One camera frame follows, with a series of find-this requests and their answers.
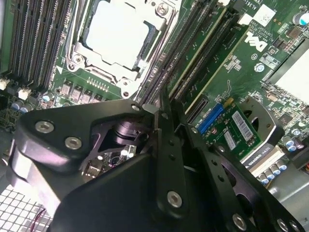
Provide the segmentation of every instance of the cpu socket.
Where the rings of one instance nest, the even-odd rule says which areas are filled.
[[[84,69],[130,98],[158,59],[177,23],[180,0],[86,1],[67,67]]]

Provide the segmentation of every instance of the white connector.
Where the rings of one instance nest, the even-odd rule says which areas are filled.
[[[223,6],[227,6],[231,0],[218,0],[218,3],[222,4]]]
[[[18,92],[18,97],[22,100],[26,100],[29,96],[29,94],[31,93],[31,90],[28,88],[22,88],[21,90],[19,90]]]
[[[0,89],[5,90],[10,80],[0,79]]]
[[[238,24],[240,25],[249,25],[251,23],[251,21],[253,20],[253,18],[248,15],[248,14],[244,14],[238,21]]]

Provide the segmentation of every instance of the chip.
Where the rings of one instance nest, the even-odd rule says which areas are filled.
[[[283,42],[283,39],[281,39],[280,37],[279,38],[277,38],[276,40],[275,40],[275,42],[272,44],[274,47],[276,47],[276,48],[278,48],[281,44],[282,44],[282,42]]]
[[[281,124],[285,127],[286,125],[289,124],[290,121],[292,121],[292,117],[287,115],[287,114],[283,114],[280,118],[279,118],[279,122],[281,122]]]
[[[297,39],[301,33],[302,33],[301,29],[297,27],[292,27],[286,32],[286,35],[293,39]]]

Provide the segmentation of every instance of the dell logo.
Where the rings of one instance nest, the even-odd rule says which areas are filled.
[[[255,46],[255,48],[259,51],[262,52],[266,47],[267,43],[265,41],[260,41],[259,37],[253,36],[251,32],[248,31],[247,33],[247,38],[245,39],[246,43],[249,43],[250,46]]]

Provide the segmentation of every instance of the ssd label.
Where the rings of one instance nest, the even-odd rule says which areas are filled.
[[[228,147],[229,147],[230,150],[232,151],[232,150],[236,147],[236,144],[235,144],[235,142],[234,142],[234,140],[233,140],[233,138],[232,138],[232,136],[231,136],[231,134],[230,134],[229,131],[227,131],[227,132],[224,134],[224,138],[225,138],[225,140],[226,140],[226,142],[227,142]]]
[[[232,118],[233,118],[234,122],[236,123],[236,126],[238,127],[240,133],[242,134],[242,136],[246,140],[246,142],[249,141],[253,136],[253,132],[250,130],[250,128],[248,127],[247,123],[242,118],[240,113],[238,111],[236,111],[232,115]]]

